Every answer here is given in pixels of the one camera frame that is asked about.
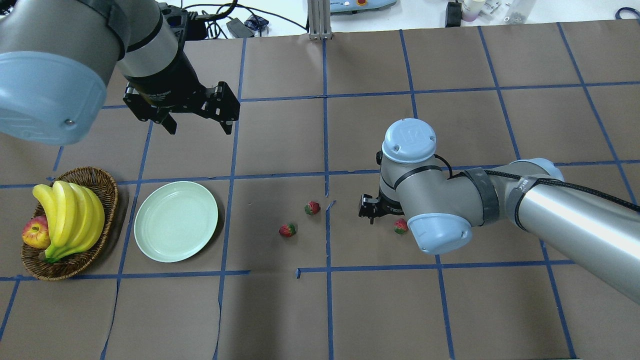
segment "blue cable loop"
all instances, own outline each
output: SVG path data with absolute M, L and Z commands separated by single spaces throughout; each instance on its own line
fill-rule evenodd
M 620 17 L 620 13 L 621 13 L 621 12 L 623 12 L 623 11 L 632 12 L 632 13 L 634 13 L 634 14 L 636 15 L 636 17 L 637 17 L 638 19 L 640 19 L 640 12 L 639 12 L 639 11 L 637 11 L 636 9 L 634 9 L 634 8 L 620 8 L 620 9 L 618 10 L 618 12 L 616 12 L 616 19 L 618 19 L 618 20 L 621 20 L 621 19 L 622 19 L 622 17 Z

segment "strawberry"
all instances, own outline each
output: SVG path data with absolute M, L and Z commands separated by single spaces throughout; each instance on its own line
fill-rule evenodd
M 315 215 L 320 212 L 320 204 L 315 201 L 310 201 L 305 205 L 305 212 L 307 215 Z
M 296 226 L 294 224 L 284 224 L 280 227 L 278 233 L 286 238 L 290 238 L 296 234 Z
M 409 231 L 409 227 L 406 225 L 406 221 L 403 218 L 394 223 L 394 231 L 400 235 Z

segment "fruit basket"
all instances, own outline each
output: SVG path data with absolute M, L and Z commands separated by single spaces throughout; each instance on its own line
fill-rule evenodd
M 56 178 L 85 186 L 93 191 L 104 208 L 104 227 L 100 238 L 89 250 L 69 255 L 57 263 L 47 263 L 39 258 L 42 249 L 22 244 L 20 257 L 24 267 L 40 280 L 55 281 L 68 279 L 87 268 L 100 254 L 109 238 L 109 232 L 118 206 L 118 186 L 108 172 L 96 167 L 79 167 L 69 170 Z M 38 203 L 33 217 L 44 215 L 42 205 Z

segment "white plate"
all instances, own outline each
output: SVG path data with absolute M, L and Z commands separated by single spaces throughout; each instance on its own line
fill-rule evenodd
M 184 260 L 209 242 L 218 224 L 211 192 L 191 181 L 157 189 L 140 206 L 133 225 L 144 255 L 163 263 Z

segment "light green plate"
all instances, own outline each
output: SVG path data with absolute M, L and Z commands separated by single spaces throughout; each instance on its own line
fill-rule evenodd
M 196 254 L 218 224 L 211 192 L 191 181 L 157 189 L 140 206 L 133 225 L 136 243 L 153 260 L 173 263 Z

